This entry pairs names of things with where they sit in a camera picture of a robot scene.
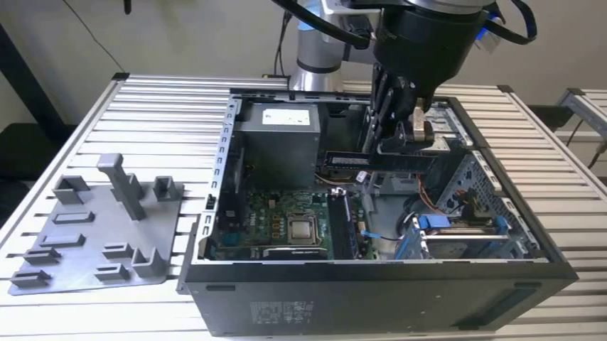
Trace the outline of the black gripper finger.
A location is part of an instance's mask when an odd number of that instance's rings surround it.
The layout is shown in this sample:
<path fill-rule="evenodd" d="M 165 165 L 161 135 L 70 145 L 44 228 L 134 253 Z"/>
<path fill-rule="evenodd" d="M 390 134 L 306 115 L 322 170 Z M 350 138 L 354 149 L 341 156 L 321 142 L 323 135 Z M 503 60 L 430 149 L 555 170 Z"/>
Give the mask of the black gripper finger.
<path fill-rule="evenodd" d="M 379 63 L 373 67 L 373 93 L 370 102 L 369 145 L 374 146 L 395 133 L 394 90 L 395 77 L 389 74 Z"/>
<path fill-rule="evenodd" d="M 379 148 L 383 153 L 405 153 L 431 146 L 435 131 L 426 114 L 431 97 L 418 97 L 406 80 L 390 80 L 379 108 Z"/>

